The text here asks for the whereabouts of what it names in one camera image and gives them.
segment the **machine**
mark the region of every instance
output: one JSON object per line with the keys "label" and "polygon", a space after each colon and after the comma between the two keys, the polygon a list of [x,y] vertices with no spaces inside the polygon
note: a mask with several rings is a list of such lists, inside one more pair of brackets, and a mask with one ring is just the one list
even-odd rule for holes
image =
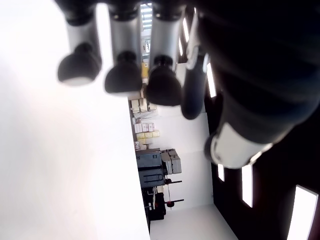
{"label": "machine", "polygon": [[[55,0],[64,13],[71,54],[59,65],[68,85],[95,80],[101,70],[95,7],[108,6],[114,67],[105,91],[140,91],[138,0]],[[186,5],[196,7],[183,87],[176,79],[179,32]],[[243,0],[154,0],[146,98],[181,105],[187,119],[202,107],[207,64],[223,95],[220,124],[205,145],[208,159],[226,168],[253,164],[318,107],[320,18],[318,3]]]}

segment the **stacked boxes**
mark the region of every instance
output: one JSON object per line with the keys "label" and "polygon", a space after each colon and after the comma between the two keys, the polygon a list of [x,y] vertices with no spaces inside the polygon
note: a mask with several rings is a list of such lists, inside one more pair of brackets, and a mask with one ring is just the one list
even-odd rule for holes
{"label": "stacked boxes", "polygon": [[153,123],[137,123],[134,125],[134,131],[141,145],[152,144],[153,138],[160,137],[160,131],[155,130]]}
{"label": "stacked boxes", "polygon": [[181,159],[175,149],[161,151],[161,158],[165,162],[168,174],[182,173]]}

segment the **cardboard box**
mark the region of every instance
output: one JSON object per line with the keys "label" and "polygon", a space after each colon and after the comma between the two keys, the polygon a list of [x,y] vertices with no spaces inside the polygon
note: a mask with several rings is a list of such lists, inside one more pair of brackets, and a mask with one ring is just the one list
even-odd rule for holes
{"label": "cardboard box", "polygon": [[154,125],[153,125],[153,123],[149,123],[149,124],[148,124],[148,128],[149,128],[149,132],[153,132],[153,131],[154,131]]}
{"label": "cardboard box", "polygon": [[141,123],[138,123],[138,124],[134,125],[134,132],[136,134],[142,133],[142,124]]}
{"label": "cardboard box", "polygon": [[152,133],[153,133],[153,132],[145,132],[145,133],[144,133],[144,137],[145,137],[146,139],[151,139],[152,136],[153,136]]}
{"label": "cardboard box", "polygon": [[149,124],[142,123],[142,132],[149,132]]}
{"label": "cardboard box", "polygon": [[145,138],[145,133],[144,132],[141,132],[141,133],[137,133],[136,134],[136,138],[139,140],[139,139],[144,139]]}
{"label": "cardboard box", "polygon": [[139,100],[131,100],[131,106],[132,106],[132,112],[133,112],[134,114],[140,112]]}
{"label": "cardboard box", "polygon": [[153,138],[160,137],[160,131],[159,130],[153,131],[152,132],[152,137]]}
{"label": "cardboard box", "polygon": [[143,145],[143,144],[146,144],[146,139],[145,138],[141,138],[138,140],[138,142]]}
{"label": "cardboard box", "polygon": [[147,112],[148,111],[147,99],[145,99],[145,98],[139,99],[139,105],[140,105],[140,111],[141,112]]}
{"label": "cardboard box", "polygon": [[157,109],[157,105],[153,104],[153,103],[149,103],[149,109],[151,110],[156,110]]}

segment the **fluorescent light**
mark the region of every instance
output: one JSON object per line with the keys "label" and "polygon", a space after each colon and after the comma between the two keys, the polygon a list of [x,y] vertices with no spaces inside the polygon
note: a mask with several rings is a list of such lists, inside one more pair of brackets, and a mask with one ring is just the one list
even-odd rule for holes
{"label": "fluorescent light", "polygon": [[295,197],[287,240],[307,240],[315,216],[318,194],[299,185]]}
{"label": "fluorescent light", "polygon": [[216,93],[216,86],[214,81],[214,75],[212,73],[211,64],[208,63],[207,67],[207,77],[208,77],[208,83],[209,83],[209,91],[210,91],[210,97],[213,98],[217,95]]}
{"label": "fluorescent light", "polygon": [[152,11],[152,8],[144,8],[144,9],[141,9],[141,12],[142,13],[147,13],[147,12],[151,12]]}
{"label": "fluorescent light", "polygon": [[142,18],[150,18],[150,17],[152,17],[152,14],[143,14],[142,15]]}
{"label": "fluorescent light", "polygon": [[189,32],[188,32],[188,26],[187,26],[187,21],[186,18],[183,19],[183,31],[184,31],[184,36],[185,40],[188,42],[189,41]]}
{"label": "fluorescent light", "polygon": [[182,45],[181,45],[180,38],[179,38],[179,50],[180,50],[180,56],[182,56],[182,54],[184,54],[184,51],[182,50]]}
{"label": "fluorescent light", "polygon": [[252,208],[253,180],[252,165],[242,167],[242,200]]}
{"label": "fluorescent light", "polygon": [[218,164],[218,177],[222,180],[225,181],[225,169],[222,164]]}

